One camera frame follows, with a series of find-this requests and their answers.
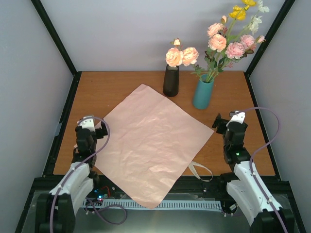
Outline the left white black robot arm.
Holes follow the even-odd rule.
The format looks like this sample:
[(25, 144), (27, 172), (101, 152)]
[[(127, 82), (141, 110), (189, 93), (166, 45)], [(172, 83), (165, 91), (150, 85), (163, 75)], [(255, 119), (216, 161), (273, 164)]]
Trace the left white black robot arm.
[(83, 201), (101, 190), (99, 175), (94, 171), (98, 139), (110, 137), (108, 124), (101, 119), (95, 126), (96, 117), (86, 116), (77, 123), (76, 147), (69, 170), (49, 192), (39, 195), (36, 201), (36, 233), (71, 233), (74, 231), (76, 214)]

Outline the pink bouquet wrapping paper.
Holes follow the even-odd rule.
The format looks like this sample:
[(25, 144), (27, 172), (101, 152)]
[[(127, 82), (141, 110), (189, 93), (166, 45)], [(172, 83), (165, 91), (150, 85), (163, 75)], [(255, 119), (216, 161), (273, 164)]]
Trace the pink bouquet wrapping paper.
[(213, 134), (171, 100), (140, 85), (104, 118), (96, 168), (138, 204), (157, 207)]

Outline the large cream rose stem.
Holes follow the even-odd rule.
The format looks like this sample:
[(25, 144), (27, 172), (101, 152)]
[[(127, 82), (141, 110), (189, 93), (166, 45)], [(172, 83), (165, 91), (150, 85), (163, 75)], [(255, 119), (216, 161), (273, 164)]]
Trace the large cream rose stem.
[(223, 69), (229, 64), (229, 60), (225, 54), (227, 47), (227, 39), (225, 33), (227, 32), (227, 16), (221, 17), (220, 23), (214, 23), (209, 26), (207, 36), (207, 49), (205, 50), (204, 60), (207, 63), (207, 77), (204, 82), (211, 83), (215, 77), (223, 72)]

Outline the white artificial flower stem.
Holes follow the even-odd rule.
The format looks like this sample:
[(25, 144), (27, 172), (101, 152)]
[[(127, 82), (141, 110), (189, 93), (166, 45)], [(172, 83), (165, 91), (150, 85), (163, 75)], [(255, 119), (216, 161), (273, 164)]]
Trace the white artificial flower stem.
[(258, 29), (259, 29), (259, 25), (262, 23), (262, 16), (260, 16), (260, 13), (268, 13), (270, 11), (268, 6), (265, 6), (263, 4), (262, 0), (258, 0), (258, 5), (257, 7), (257, 12), (250, 17), (250, 21), (248, 24), (246, 24), (243, 29), (241, 30), (241, 32), (238, 34), (238, 37), (236, 38), (235, 41), (237, 41), (238, 39), (240, 39), (243, 35), (247, 35), (247, 32), (251, 32), (251, 36), (254, 36)]

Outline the yellow artificial flower stem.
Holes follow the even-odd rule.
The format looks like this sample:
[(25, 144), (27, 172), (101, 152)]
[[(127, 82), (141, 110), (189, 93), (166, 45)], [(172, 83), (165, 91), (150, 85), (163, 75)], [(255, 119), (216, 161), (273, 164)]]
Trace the yellow artificial flower stem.
[(255, 7), (258, 5), (257, 0), (242, 0), (241, 6), (235, 5), (233, 7), (232, 12), (229, 13), (229, 18), (230, 18), (230, 24), (228, 26), (228, 30), (224, 34), (224, 36), (227, 38), (227, 41), (235, 41), (236, 38), (238, 37), (237, 34), (232, 33), (235, 25), (238, 23), (238, 21), (244, 21), (247, 16), (247, 10), (250, 7)]

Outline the peach rose stem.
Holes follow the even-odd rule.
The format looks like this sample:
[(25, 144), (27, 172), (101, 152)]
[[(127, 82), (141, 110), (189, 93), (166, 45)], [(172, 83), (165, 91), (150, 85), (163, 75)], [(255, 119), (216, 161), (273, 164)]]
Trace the peach rose stem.
[(173, 47), (170, 48), (165, 55), (165, 61), (169, 67), (177, 68), (180, 65), (185, 67), (192, 66), (194, 69), (193, 74), (196, 74), (199, 77), (207, 72), (197, 64), (199, 52), (196, 48), (187, 47), (182, 49), (182, 44), (179, 38), (175, 38), (170, 43)]

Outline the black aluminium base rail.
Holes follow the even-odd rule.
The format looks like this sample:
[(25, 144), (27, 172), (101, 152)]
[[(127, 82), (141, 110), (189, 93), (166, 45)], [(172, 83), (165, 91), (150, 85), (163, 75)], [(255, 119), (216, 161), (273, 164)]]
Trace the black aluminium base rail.
[[(44, 175), (35, 178), (31, 191), (49, 191), (54, 188), (63, 178), (63, 175)], [(289, 182), (281, 181), (276, 176), (263, 176), (262, 180), (272, 194), (292, 195), (292, 189)], [(114, 184), (106, 176), (100, 176), (97, 193), (109, 194), (111, 197), (119, 199), (128, 192), (121, 189), (119, 185)], [(180, 177), (170, 190), (170, 193), (188, 193), (198, 195), (204, 198), (226, 198), (225, 182), (220, 176), (215, 176), (210, 182), (203, 182), (194, 176)]]

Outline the right black frame post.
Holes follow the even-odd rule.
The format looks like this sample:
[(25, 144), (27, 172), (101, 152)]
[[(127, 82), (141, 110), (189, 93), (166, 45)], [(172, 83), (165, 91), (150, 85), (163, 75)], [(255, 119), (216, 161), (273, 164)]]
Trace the right black frame post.
[(285, 19), (286, 15), (289, 13), (291, 7), (295, 3), (295, 0), (285, 0), (281, 9), (279, 10), (277, 16), (275, 17), (271, 27), (269, 28), (265, 39), (266, 42), (263, 42), (259, 50), (256, 52), (254, 58), (252, 59), (249, 67), (247, 68), (246, 72), (244, 72), (244, 75), (246, 78), (250, 78), (251, 74), (255, 70), (257, 64), (259, 63), (260, 59), (262, 58), (263, 54), (265, 53), (266, 49), (268, 48), (270, 42), (272, 41), (273, 37), (277, 33), (279, 27), (281, 26), (283, 20)]

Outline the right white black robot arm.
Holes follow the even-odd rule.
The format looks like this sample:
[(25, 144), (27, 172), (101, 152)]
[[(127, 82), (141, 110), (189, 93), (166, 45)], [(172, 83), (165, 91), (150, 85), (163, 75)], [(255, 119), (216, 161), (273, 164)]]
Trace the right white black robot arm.
[(295, 218), (271, 194), (250, 153), (244, 147), (247, 124), (244, 112), (226, 120), (217, 115), (212, 127), (223, 137), (224, 160), (231, 172), (223, 174), (226, 191), (246, 217), (252, 233), (292, 233)]

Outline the left black frame post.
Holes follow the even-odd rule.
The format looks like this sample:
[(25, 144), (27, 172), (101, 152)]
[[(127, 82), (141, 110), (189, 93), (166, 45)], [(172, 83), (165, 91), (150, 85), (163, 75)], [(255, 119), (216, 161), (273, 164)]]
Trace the left black frame post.
[(66, 63), (70, 73), (75, 76), (78, 72), (60, 38), (55, 29), (46, 9), (44, 8), (42, 2), (40, 0), (31, 0), (35, 10), (37, 11), (41, 21), (43, 22), (45, 28), (47, 29), (48, 33), (50, 34), (54, 44), (56, 45), (57, 49), (59, 50), (64, 62)]

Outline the teal cone vase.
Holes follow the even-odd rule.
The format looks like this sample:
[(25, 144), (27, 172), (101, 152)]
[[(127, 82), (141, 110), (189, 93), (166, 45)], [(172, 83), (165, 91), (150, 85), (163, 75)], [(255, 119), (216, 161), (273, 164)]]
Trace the teal cone vase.
[(205, 83), (199, 80), (192, 104), (197, 109), (206, 109), (209, 106), (214, 82)]

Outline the black frame post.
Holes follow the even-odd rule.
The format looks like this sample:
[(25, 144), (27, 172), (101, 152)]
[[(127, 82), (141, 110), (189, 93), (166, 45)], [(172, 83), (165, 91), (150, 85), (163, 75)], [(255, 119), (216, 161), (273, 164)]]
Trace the black frame post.
[(285, 0), (281, 9), (279, 10), (277, 16), (275, 17), (271, 27), (269, 28), (265, 39), (266, 42), (263, 42), (259, 50), (256, 52), (254, 58), (252, 59), (249, 67), (247, 68), (246, 72), (244, 72), (244, 75), (246, 78), (250, 78), (251, 74), (255, 70), (257, 64), (259, 63), (260, 59), (262, 58), (263, 54), (265, 53), (266, 49), (268, 48), (270, 42), (272, 41), (273, 37), (277, 33), (279, 27), (281, 26), (283, 20), (285, 19), (286, 15), (289, 13), (291, 7), (295, 3), (295, 0)]
[(78, 72), (60, 38), (55, 29), (46, 9), (44, 8), (42, 2), (40, 0), (31, 0), (35, 10), (37, 11), (41, 21), (43, 22), (45, 28), (47, 29), (48, 33), (50, 34), (54, 44), (56, 45), (57, 49), (59, 50), (64, 62), (66, 63), (70, 73), (75, 76)]

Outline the black cone vase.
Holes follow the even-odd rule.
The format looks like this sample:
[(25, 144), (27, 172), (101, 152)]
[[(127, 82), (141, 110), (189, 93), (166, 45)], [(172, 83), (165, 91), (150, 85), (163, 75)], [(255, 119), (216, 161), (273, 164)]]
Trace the black cone vase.
[(163, 94), (167, 97), (175, 97), (179, 92), (179, 66), (166, 66)]

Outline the artificial flower bunch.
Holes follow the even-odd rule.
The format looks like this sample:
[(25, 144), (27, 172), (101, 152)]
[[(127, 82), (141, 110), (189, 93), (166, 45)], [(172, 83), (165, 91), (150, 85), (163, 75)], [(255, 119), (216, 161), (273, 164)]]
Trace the artificial flower bunch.
[(224, 71), (224, 68), (233, 66), (241, 59), (246, 58), (255, 52), (258, 44), (265, 42), (263, 35), (254, 38), (250, 34), (240, 36), (236, 42), (230, 42), (223, 50), (212, 50), (210, 46), (205, 51), (205, 61), (207, 62), (207, 74), (202, 77), (202, 81), (211, 83)]

